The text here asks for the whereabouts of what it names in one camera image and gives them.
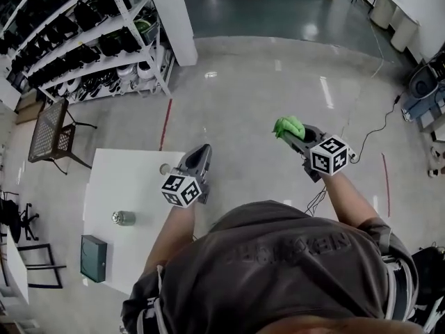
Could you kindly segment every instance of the gray floor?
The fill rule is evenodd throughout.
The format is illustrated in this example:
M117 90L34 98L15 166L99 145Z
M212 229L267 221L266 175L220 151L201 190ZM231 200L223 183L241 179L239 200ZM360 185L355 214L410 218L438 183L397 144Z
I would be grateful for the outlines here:
M327 132L343 134L359 151L366 133L383 124L401 89L396 82L400 70L394 65L385 63L371 78L380 59L343 47L242 37L199 39L197 47L199 63L175 70L165 150L187 151L204 142L213 146L212 190L209 203L199 209L198 236L237 205L274 199L306 209L321 190L322 184L312 183L304 173L300 156L271 133L278 117L293 114ZM91 163L96 148L157 150L167 107L168 98L162 95L128 95L72 106L79 121L99 126L97 131L78 128L74 152ZM13 131L4 189L18 191L22 205L33 203L41 214L35 232L42 242L52 244L57 262L68 268L62 272L65 289L30 289L31 312L48 334L118 333L126 296L105 285L85 287L79 273L90 171L62 160L62 168L69 172L64 176L52 164L27 163L33 128L30 122ZM445 244L445 177L428 178L426 169L433 164L424 150L416 125L403 122L397 105L387 128L369 137L362 160L346 169L413 252L433 241ZM389 173L389 218L382 154ZM327 198L316 215L334 218Z
M273 36L338 45L380 57L361 0L186 0L196 38ZM373 25L386 61L409 65L389 43L391 34Z

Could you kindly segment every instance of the red tape line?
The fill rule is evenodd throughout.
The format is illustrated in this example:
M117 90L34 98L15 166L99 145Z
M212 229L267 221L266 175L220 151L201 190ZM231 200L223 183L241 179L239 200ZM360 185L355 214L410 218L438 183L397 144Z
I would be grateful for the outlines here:
M159 146L159 151L162 151L162 147L164 146L165 131L167 130L168 118L170 117L170 110L172 108L172 102L173 102L173 99L170 99L168 101L167 115L165 115L164 128L162 129L161 144Z

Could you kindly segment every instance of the green box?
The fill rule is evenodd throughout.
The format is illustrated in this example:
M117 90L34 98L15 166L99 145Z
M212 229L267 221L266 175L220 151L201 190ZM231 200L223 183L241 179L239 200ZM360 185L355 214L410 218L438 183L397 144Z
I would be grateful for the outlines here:
M106 246L92 235L82 235L81 273L96 283L105 281Z

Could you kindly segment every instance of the metal shelf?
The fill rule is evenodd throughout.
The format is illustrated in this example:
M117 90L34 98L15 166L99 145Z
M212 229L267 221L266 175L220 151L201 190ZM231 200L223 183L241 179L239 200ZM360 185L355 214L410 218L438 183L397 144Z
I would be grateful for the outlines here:
M145 46L148 51L153 45L153 42L148 46ZM82 77L87 74L96 73L101 70L107 70L109 68L119 67L120 65L126 65L131 63L137 63L145 61L145 57L139 52L126 53L126 51L121 51L116 57L105 57L103 54L99 61L95 63L89 63L84 65L82 68L72 70L71 72L66 72L64 75L56 78L52 81L43 84L41 88L48 89L57 84L63 83L64 81L70 81L71 79Z
M173 69L173 65L175 64L175 55L173 54L172 51L169 51L169 53L171 53L170 58L169 58L169 62L165 65L165 68L163 69L163 71L161 72L162 77L165 79L166 83L168 83L168 80L170 79L170 75ZM110 93L110 91L108 90L108 87L102 86L101 90L99 91L99 93L95 96L95 97L86 97L84 100L79 101L79 100L72 100L68 98L68 102L70 104L77 104L79 102L87 102L88 100L97 100L103 97L115 97L115 96L120 96L120 95L124 95L127 93L134 93L134 92L140 92L143 90L149 90L151 93L158 93L160 91L160 85L157 83L156 78L153 78L149 81L147 81L146 83L143 83L141 85L138 86L138 88L134 89L134 90L126 90L124 93Z
M55 11L51 16L49 16L44 22L40 24L38 28L36 28L31 35L29 35L25 41L17 48L17 51L14 52L12 59L18 55L18 53L26 47L29 41L31 41L37 34L39 34L48 24L52 23L61 13L64 13L66 10L76 5L79 0L69 0L64 3L57 11Z
M148 3L148 1L149 0L140 0L138 4L129 11L133 19ZM35 65L31 67L31 69L28 71L28 75L31 76L33 73L37 72L39 69L43 68L50 62L54 61L56 58L64 56L67 52L77 48L78 46L96 40L101 35L106 35L107 33L120 30L122 27L124 27L124 18L121 15L106 19L100 25L74 36L72 39L66 41L55 50L49 52L45 57L40 59Z
M5 23L5 26L3 27L3 29L1 30L1 37L3 37L3 34L5 33L5 31L8 29L8 27L12 24L12 22L14 21L15 17L17 16L17 11L19 9L21 9L24 4L27 2L28 0L22 0L20 1L19 5L17 5L17 7L15 8L14 12L12 13L12 15L9 17L8 21Z

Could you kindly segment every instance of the backpack strap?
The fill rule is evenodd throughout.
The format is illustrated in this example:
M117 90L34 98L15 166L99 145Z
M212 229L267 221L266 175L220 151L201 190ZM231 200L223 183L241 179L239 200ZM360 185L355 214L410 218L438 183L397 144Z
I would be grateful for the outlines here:
M156 318L159 334L168 334L167 327L165 326L164 317L161 309L161 302L159 299L159 295L161 294L162 288L162 271L163 267L161 265L156 266L156 270L158 272L158 296L151 297L147 299L147 308L141 310L138 315L137 322L137 333L138 334L146 334L144 332L144 319Z
M402 259L382 257L388 273L388 300L385 319L405 321L410 313L413 279L410 268Z

